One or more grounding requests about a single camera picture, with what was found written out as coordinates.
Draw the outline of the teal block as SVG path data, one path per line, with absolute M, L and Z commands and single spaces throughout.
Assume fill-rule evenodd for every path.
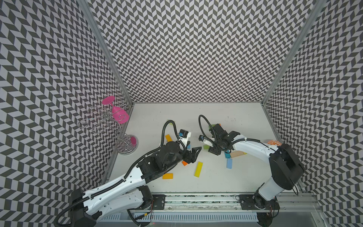
M 230 153 L 226 153 L 226 152 L 225 152 L 225 158 L 226 158 L 226 159 L 230 159 L 230 158 L 231 158 Z

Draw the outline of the tan wooden block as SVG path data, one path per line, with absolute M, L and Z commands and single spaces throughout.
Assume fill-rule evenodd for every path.
M 231 155 L 231 158 L 236 158 L 239 156 L 243 156 L 244 152 L 243 151 L 234 151 L 234 152 L 231 152 L 230 155 Z

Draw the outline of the pale blue block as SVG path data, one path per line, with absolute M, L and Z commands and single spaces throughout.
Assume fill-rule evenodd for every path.
M 226 167 L 227 167 L 227 169 L 232 169 L 233 168 L 233 160 L 232 159 L 227 159 L 226 160 Z

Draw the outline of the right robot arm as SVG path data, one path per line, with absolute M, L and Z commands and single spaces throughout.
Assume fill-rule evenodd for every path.
M 227 133 L 219 124 L 209 129 L 211 138 L 199 136 L 199 141 L 209 146 L 209 152 L 220 155 L 222 151 L 242 151 L 258 158 L 270 168 L 270 178 L 247 199 L 254 210 L 277 207 L 276 196 L 284 190 L 294 190 L 295 185 L 305 172 L 297 154 L 288 144 L 270 145 L 257 139 L 247 138 L 239 132 Z

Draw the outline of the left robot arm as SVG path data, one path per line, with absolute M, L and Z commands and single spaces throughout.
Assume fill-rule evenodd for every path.
M 54 226 L 63 226 L 60 218 L 65 213 L 70 217 L 67 227 L 94 227 L 112 214 L 149 208 L 154 197 L 147 184 L 180 162 L 194 163 L 201 150 L 201 147 L 188 150 L 182 140 L 161 144 L 138 158 L 121 177 L 85 192 L 73 191 L 69 206 L 55 217 Z

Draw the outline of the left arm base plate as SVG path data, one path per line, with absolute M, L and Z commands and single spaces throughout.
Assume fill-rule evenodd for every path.
M 164 210 L 166 195 L 165 194 L 153 194 L 153 199 L 144 202 L 140 207 L 135 208 L 135 210 Z

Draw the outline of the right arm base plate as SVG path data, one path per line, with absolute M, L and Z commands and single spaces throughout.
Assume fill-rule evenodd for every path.
M 277 201 L 277 198 L 275 197 L 270 201 L 265 200 L 259 195 L 253 194 L 240 194 L 237 197 L 242 210 L 256 210 L 267 212 L 280 210 L 280 205 Z

